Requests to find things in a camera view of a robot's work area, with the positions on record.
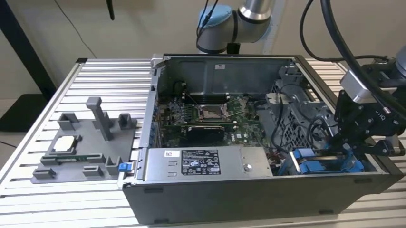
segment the white wall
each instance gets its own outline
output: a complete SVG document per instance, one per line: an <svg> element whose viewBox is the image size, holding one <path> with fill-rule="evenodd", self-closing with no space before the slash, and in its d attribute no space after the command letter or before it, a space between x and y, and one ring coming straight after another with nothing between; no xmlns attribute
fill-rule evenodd
<svg viewBox="0 0 406 228"><path fill-rule="evenodd" d="M272 54L308 56L299 40L306 0L287 0ZM406 45L406 0L332 0L331 7L344 41L355 55L394 56ZM304 38L315 55L339 57L315 0L304 21Z"/></svg>
<svg viewBox="0 0 406 228"><path fill-rule="evenodd" d="M37 94L38 88L0 31L0 99L14 99L22 94Z"/></svg>
<svg viewBox="0 0 406 228"><path fill-rule="evenodd" d="M153 53L196 53L195 31L204 0L57 0L97 58L149 58ZM241 0L221 0L233 9ZM78 57L92 57L53 0L8 0L44 66L60 83ZM261 52L261 43L240 52Z"/></svg>

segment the green circuit board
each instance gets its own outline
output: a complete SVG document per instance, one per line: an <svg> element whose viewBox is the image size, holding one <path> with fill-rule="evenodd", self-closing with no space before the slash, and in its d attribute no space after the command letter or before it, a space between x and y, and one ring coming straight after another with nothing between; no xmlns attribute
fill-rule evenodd
<svg viewBox="0 0 406 228"><path fill-rule="evenodd" d="M188 144L189 127L207 126L224 129L223 140L211 146L243 145L268 147L263 127L257 121L253 101L241 95L229 96L223 104L185 104L175 99L160 106L161 146L207 146L204 142Z"/></svg>

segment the robotic arm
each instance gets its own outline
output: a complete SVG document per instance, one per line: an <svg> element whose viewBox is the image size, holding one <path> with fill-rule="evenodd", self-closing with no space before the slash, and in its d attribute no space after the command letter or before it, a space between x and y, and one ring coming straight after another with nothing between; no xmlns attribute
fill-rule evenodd
<svg viewBox="0 0 406 228"><path fill-rule="evenodd" d="M228 43L255 43L265 34L271 20L271 1L245 0L237 10L227 5L200 11L196 48L200 53L220 54Z"/></svg>
<svg viewBox="0 0 406 228"><path fill-rule="evenodd" d="M403 156L396 136L406 128L406 47L395 60L360 67L340 36L330 0L320 3L330 36L351 69L340 80L343 90L334 115L338 133L330 138L330 149L347 143L354 153ZM366 142L371 136L386 138L374 145Z"/></svg>

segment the floor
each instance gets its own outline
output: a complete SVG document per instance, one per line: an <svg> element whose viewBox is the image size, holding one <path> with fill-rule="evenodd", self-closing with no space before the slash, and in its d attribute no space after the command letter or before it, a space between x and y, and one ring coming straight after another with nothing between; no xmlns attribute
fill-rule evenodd
<svg viewBox="0 0 406 228"><path fill-rule="evenodd" d="M4 115L16 99L0 99L0 117ZM14 146L18 145L25 133L0 132L0 141L9 143ZM2 168L14 148L0 143L0 169Z"/></svg>

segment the black pole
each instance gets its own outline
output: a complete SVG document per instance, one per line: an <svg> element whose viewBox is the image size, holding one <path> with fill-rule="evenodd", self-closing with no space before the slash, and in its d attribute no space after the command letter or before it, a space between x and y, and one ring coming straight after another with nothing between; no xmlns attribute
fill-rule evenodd
<svg viewBox="0 0 406 228"><path fill-rule="evenodd" d="M37 84L44 98L46 101L50 100L56 92L53 82L5 0L0 0L0 29Z"/></svg>

